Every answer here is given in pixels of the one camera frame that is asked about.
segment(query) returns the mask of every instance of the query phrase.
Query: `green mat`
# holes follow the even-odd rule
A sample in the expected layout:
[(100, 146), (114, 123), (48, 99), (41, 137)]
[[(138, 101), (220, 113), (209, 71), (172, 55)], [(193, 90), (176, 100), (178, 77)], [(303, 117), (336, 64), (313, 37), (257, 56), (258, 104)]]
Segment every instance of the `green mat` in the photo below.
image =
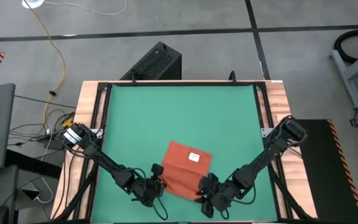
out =
[[(162, 162), (171, 140), (211, 153), (209, 171), (224, 181), (263, 150), (252, 86), (113, 86), (103, 149), (108, 156), (150, 177), (152, 164)], [(232, 203), (229, 221), (277, 221), (267, 169), (258, 175), (256, 189), (252, 205)], [(92, 222), (162, 222), (153, 208), (132, 198), (100, 169)], [(168, 192), (161, 201), (166, 222), (223, 220), (218, 211), (209, 219), (200, 204)], [(154, 205), (164, 216), (158, 200)]]

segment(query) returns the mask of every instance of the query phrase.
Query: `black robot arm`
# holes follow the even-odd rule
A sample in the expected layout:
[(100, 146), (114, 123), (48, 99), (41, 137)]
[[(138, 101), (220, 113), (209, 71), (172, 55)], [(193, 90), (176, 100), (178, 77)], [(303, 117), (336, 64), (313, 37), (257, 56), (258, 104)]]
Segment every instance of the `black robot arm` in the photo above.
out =
[(200, 180), (198, 193), (202, 196), (196, 201), (202, 203), (201, 211), (212, 218), (214, 208), (223, 212), (234, 198), (244, 198), (254, 186), (257, 174), (289, 147), (298, 146), (305, 137), (306, 131), (291, 116), (283, 118), (265, 138), (265, 150), (250, 164), (236, 169), (223, 183), (213, 173)]
[(154, 199), (162, 196), (165, 185), (158, 178), (163, 172), (162, 166), (153, 164), (152, 172), (154, 174), (151, 178), (146, 178), (141, 169), (117, 164), (101, 151), (97, 135), (83, 124), (73, 124), (65, 132), (59, 134), (58, 139), (75, 156), (92, 159), (108, 171), (123, 191), (135, 195), (133, 201), (140, 201), (146, 207), (153, 207)]

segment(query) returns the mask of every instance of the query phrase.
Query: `black box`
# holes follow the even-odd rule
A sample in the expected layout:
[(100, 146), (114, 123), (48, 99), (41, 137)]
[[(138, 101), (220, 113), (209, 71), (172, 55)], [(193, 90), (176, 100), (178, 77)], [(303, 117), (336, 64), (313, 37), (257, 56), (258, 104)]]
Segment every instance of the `black box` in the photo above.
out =
[(158, 42), (120, 80), (181, 80), (181, 53)]

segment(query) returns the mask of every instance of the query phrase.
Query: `white label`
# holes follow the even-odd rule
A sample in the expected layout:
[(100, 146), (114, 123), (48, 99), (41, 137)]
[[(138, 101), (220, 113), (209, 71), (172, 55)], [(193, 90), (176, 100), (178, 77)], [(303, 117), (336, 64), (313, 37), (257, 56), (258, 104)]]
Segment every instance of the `white label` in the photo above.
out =
[(81, 137), (79, 137), (71, 128), (68, 128), (67, 129), (67, 132), (71, 135), (71, 136), (73, 136), (73, 138), (75, 138), (77, 141), (80, 141), (82, 138)]
[(69, 141), (71, 141), (71, 143), (76, 144), (77, 140), (75, 138), (73, 138), (70, 134), (68, 133), (64, 133), (63, 134)]
[(197, 154), (192, 153), (192, 152), (190, 153), (190, 155), (189, 155), (189, 160), (198, 162), (199, 159), (200, 159), (200, 155), (197, 155)]

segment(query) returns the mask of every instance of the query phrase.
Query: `red cloth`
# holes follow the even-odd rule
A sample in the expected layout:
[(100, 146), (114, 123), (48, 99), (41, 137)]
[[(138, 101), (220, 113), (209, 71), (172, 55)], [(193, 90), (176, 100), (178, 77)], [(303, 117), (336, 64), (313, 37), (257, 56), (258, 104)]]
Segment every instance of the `red cloth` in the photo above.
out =
[(199, 198), (198, 183), (207, 175), (211, 158), (210, 153), (171, 141), (162, 161), (165, 190), (190, 200)]

